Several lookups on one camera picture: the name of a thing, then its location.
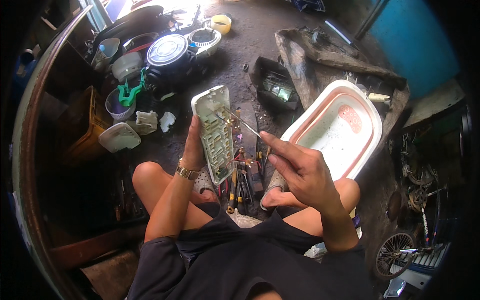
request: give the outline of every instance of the hand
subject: hand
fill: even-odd
[[[200,140],[202,133],[202,124],[197,115],[192,117],[190,128],[188,129],[187,142],[183,151],[183,158],[180,165],[192,171],[200,171],[205,166],[204,148]]]
[[[264,131],[260,135],[275,153],[268,159],[300,202],[322,212],[331,207],[329,204],[340,201],[322,152],[282,141]]]

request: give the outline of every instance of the green plastic part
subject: green plastic part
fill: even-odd
[[[140,70],[140,84],[138,86],[130,89],[126,79],[125,84],[117,86],[119,90],[119,102],[122,106],[129,107],[135,101],[137,94],[142,90],[146,90],[144,72],[145,68],[142,68]]]

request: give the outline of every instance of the dirty floor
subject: dirty floor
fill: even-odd
[[[215,71],[200,83],[186,87],[184,93],[165,100],[164,109],[174,110],[173,113],[178,115],[177,121],[167,133],[159,130],[142,137],[142,143],[132,150],[133,166],[144,161],[155,161],[166,172],[173,174],[177,161],[182,156],[192,116],[190,101],[193,96],[216,85],[228,87],[231,107],[244,102],[252,104],[259,131],[265,130],[279,137],[290,126],[292,118],[296,119],[302,113],[297,111],[275,117],[271,115],[247,88],[248,75],[241,68],[244,63],[252,61],[257,56],[277,59],[279,53],[274,37],[277,30],[305,25],[316,28],[327,16],[299,12],[290,3],[278,0],[244,0],[226,2],[223,5],[215,4],[206,8],[205,15],[209,17],[220,12],[232,14],[233,22],[231,31],[222,37],[221,46],[215,54]],[[273,168],[267,164],[265,187],[272,173]],[[366,246],[367,264],[371,268],[373,252],[382,236],[395,228],[385,216],[387,199],[396,188],[393,164],[388,151],[370,160],[357,177],[357,182],[362,193],[357,206],[363,230],[361,243]],[[384,287],[382,282],[374,283],[376,297],[386,286]]]

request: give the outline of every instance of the black shirt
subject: black shirt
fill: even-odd
[[[361,246],[328,253],[322,263],[258,238],[216,246],[188,271],[171,238],[145,243],[128,300],[244,300],[259,283],[282,299],[372,299]]]

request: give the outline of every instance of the sandal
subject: sandal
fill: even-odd
[[[264,200],[268,192],[277,186],[282,189],[282,192],[288,192],[288,185],[287,185],[287,182],[285,181],[285,178],[283,178],[283,176],[280,175],[280,173],[277,170],[275,170],[273,172],[272,179],[270,180],[270,183],[268,184],[268,187],[265,190],[263,197],[260,199],[260,207],[263,210],[269,210],[269,209],[262,205],[262,201]]]
[[[195,179],[195,183],[193,184],[193,191],[199,193],[200,195],[205,191],[209,190],[215,193],[215,189],[213,187],[212,180],[210,179],[210,175],[203,167],[198,173],[197,179]]]

